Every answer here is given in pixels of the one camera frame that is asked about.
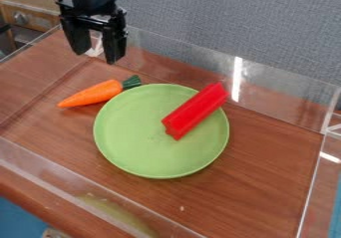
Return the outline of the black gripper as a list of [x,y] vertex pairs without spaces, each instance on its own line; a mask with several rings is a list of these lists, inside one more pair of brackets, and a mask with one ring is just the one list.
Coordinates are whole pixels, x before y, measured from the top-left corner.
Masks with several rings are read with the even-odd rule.
[[109,64],[128,51],[126,10],[118,0],[58,0],[61,22],[74,52],[83,55],[93,47],[90,30],[103,31],[103,48]]

